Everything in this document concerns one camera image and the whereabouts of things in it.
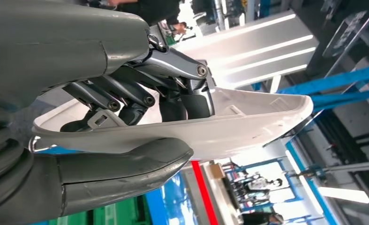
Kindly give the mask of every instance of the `gray robotic finger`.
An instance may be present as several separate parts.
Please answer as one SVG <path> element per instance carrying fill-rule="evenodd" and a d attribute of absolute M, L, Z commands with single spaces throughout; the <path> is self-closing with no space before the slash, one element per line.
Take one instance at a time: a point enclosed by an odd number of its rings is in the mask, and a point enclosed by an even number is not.
<path fill-rule="evenodd" d="M 162 186 L 192 155 L 191 148 L 175 138 L 155 140 L 125 154 L 35 154 L 19 182 L 9 180 L 8 172 L 0 177 L 0 224 L 53 219 L 144 194 Z M 24 151 L 16 164 L 28 162 L 28 157 Z"/>

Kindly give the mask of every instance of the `green panel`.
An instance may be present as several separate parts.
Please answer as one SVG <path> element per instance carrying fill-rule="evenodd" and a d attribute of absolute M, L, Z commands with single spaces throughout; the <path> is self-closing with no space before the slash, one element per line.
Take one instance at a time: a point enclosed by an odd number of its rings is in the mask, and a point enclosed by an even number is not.
<path fill-rule="evenodd" d="M 81 212 L 58 219 L 50 220 L 49 225 L 87 225 L 86 212 Z"/>
<path fill-rule="evenodd" d="M 108 205 L 93 211 L 94 225 L 151 225 L 148 205 L 143 196 L 126 199 L 116 204 Z M 145 218 L 140 221 L 141 212 Z M 49 225 L 90 225 L 87 222 L 87 213 L 77 213 L 66 217 L 50 220 Z"/>
<path fill-rule="evenodd" d="M 168 46 L 172 46 L 176 44 L 176 41 L 174 40 L 174 37 L 166 36 L 166 43 L 168 44 Z"/>

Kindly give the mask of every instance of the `metal pole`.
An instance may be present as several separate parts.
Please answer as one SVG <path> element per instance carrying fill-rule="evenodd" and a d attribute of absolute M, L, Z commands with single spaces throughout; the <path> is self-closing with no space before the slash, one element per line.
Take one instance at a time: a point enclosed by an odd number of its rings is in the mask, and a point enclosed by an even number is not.
<path fill-rule="evenodd" d="M 245 15 L 246 22 L 255 20 L 255 0 L 248 0 L 247 13 Z"/>
<path fill-rule="evenodd" d="M 357 40 L 360 38 L 361 34 L 369 27 L 369 18 L 365 21 L 365 23 L 361 26 L 361 28 L 358 30 L 358 32 L 355 34 L 353 39 L 348 43 L 346 48 L 343 50 L 342 54 L 339 56 L 338 60 L 333 64 L 331 69 L 328 71 L 328 73 L 325 75 L 324 78 L 330 76 L 334 69 L 339 65 L 339 63 L 344 59 L 344 57 L 347 55 L 347 53 L 352 49 L 352 47 L 355 45 Z"/>
<path fill-rule="evenodd" d="M 332 172 L 357 172 L 357 171 L 367 171 L 369 170 L 369 162 L 357 163 L 350 165 L 339 165 L 334 167 L 326 168 L 326 173 Z"/>
<path fill-rule="evenodd" d="M 219 26 L 219 30 L 225 30 L 224 27 L 224 15 L 223 15 L 223 10 L 222 10 L 222 5 L 220 0 L 214 0 L 215 2 L 215 7 L 216 7 L 216 14 L 218 16 L 218 26 Z"/>

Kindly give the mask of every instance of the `bolt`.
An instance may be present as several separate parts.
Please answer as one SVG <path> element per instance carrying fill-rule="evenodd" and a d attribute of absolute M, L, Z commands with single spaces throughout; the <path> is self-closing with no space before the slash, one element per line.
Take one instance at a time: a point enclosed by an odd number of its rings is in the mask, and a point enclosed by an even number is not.
<path fill-rule="evenodd" d="M 148 106 L 153 106 L 154 105 L 154 98 L 153 97 L 145 97 L 144 98 L 144 103 Z"/>
<path fill-rule="evenodd" d="M 153 34 L 149 34 L 149 35 L 148 35 L 148 40 L 149 40 L 151 43 L 159 43 L 158 37 L 156 37 L 156 36 L 155 36 L 155 35 L 153 35 Z"/>
<path fill-rule="evenodd" d="M 208 70 L 204 65 L 199 65 L 197 68 L 197 73 L 199 76 L 205 76 L 207 74 Z"/>
<path fill-rule="evenodd" d="M 116 101 L 110 101 L 108 104 L 107 104 L 107 107 L 109 110 L 113 111 L 113 112 L 116 112 L 120 109 L 120 104 Z"/>
<path fill-rule="evenodd" d="M 166 52 L 168 52 L 168 50 L 169 50 L 169 48 L 167 47 L 167 46 L 163 46 L 163 45 L 161 45 L 161 47 L 160 47 L 160 52 L 162 52 L 162 53 L 166 53 Z"/>

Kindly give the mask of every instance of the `screw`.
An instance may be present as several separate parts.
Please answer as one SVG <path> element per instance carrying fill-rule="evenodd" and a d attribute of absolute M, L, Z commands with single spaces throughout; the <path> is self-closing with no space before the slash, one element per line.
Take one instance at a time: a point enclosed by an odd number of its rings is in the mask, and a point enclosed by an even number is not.
<path fill-rule="evenodd" d="M 158 44 L 159 43 L 158 37 L 153 35 L 153 34 L 148 35 L 148 40 L 149 40 L 150 44 Z"/>
<path fill-rule="evenodd" d="M 153 106 L 154 105 L 154 98 L 153 97 L 145 97 L 144 98 L 144 103 L 148 106 Z"/>
<path fill-rule="evenodd" d="M 197 68 L 197 73 L 199 76 L 205 76 L 207 74 L 208 70 L 205 68 L 204 65 L 199 65 Z"/>
<path fill-rule="evenodd" d="M 120 104 L 118 104 L 118 102 L 116 102 L 116 101 L 110 101 L 107 104 L 107 107 L 108 107 L 109 110 L 111 110 L 113 112 L 116 112 L 120 109 Z"/>

